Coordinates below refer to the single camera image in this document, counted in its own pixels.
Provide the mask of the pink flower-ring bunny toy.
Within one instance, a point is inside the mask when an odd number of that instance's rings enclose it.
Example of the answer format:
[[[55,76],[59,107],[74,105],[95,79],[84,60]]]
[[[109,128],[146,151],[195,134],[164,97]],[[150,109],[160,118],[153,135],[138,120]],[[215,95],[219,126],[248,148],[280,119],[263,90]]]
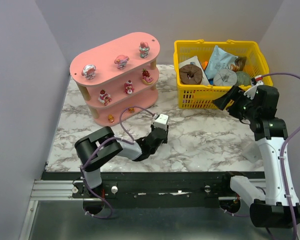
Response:
[[[150,51],[149,44],[147,42],[141,41],[140,45],[139,45],[139,55],[140,55],[140,57],[143,58],[143,59],[147,58],[148,54],[149,54],[149,51]]]

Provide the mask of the pink wide-eared toy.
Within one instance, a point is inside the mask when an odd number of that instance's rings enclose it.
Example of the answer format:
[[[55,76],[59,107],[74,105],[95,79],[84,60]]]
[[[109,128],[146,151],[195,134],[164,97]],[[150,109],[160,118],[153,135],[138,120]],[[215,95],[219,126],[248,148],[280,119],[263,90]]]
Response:
[[[121,54],[115,58],[114,64],[116,65],[117,69],[122,70],[126,67],[129,60],[130,58],[127,55]]]

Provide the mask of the pink white hooded toy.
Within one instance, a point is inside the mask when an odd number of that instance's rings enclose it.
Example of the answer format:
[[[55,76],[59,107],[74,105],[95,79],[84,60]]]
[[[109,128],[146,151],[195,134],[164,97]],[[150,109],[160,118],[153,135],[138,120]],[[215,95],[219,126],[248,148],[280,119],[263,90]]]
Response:
[[[87,64],[83,67],[81,75],[87,80],[93,80],[96,76],[96,66],[94,64]]]

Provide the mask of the red white bow toy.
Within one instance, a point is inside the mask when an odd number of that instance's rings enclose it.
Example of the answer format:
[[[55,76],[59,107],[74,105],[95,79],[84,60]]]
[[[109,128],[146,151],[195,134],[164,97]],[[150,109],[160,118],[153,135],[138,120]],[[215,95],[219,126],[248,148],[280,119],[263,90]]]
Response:
[[[111,101],[111,95],[108,94],[104,89],[102,89],[99,93],[98,100],[104,105],[107,106]]]

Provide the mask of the orange bear toy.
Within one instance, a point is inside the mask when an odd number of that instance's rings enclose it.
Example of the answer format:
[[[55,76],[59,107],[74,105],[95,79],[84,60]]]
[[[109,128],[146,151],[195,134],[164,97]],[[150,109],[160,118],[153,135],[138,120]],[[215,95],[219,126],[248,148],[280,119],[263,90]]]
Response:
[[[113,116],[112,114],[109,114],[109,115],[108,115],[108,121],[109,121],[110,123],[113,123],[113,122],[115,121],[114,116]]]
[[[134,112],[135,112],[135,108],[134,108],[134,107],[130,107],[130,108],[128,109],[128,111],[129,111],[130,113],[134,113]]]

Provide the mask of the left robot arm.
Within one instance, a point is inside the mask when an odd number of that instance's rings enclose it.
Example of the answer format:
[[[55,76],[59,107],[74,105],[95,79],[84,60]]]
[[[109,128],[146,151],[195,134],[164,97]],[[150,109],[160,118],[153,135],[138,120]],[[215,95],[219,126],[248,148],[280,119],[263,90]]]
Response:
[[[115,136],[111,127],[103,127],[75,144],[80,159],[80,170],[88,187],[94,192],[102,185],[101,167],[119,156],[134,162],[141,162],[155,154],[160,145],[168,142],[169,126],[152,124],[147,136],[128,141]]]

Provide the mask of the strawberry donut toy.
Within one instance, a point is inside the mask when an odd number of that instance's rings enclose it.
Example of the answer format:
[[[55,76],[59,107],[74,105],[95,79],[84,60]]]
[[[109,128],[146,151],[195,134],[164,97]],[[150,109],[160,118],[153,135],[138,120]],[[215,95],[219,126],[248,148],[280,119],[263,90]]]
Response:
[[[150,75],[149,71],[146,70],[145,68],[142,70],[142,78],[141,81],[145,85],[151,85],[154,81],[153,77]]]

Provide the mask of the pink strawberry bear toy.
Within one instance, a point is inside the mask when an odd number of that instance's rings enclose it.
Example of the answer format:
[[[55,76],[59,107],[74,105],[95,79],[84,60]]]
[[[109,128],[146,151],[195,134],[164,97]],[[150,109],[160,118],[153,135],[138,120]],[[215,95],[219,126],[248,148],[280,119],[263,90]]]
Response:
[[[134,92],[134,87],[131,80],[128,80],[124,83],[124,92],[127,95],[131,95]]]

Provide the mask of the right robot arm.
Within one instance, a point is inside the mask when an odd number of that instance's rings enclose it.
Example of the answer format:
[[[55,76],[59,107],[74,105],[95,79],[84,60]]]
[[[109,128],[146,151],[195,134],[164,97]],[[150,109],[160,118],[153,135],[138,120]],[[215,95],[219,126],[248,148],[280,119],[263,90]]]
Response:
[[[223,96],[213,100],[220,110],[242,121],[248,120],[254,133],[255,147],[263,161],[266,193],[262,193],[247,177],[232,173],[229,188],[249,206],[249,216],[255,227],[291,229],[300,223],[300,201],[291,179],[287,126],[275,116],[279,92],[273,86],[255,85],[245,91],[233,86]]]

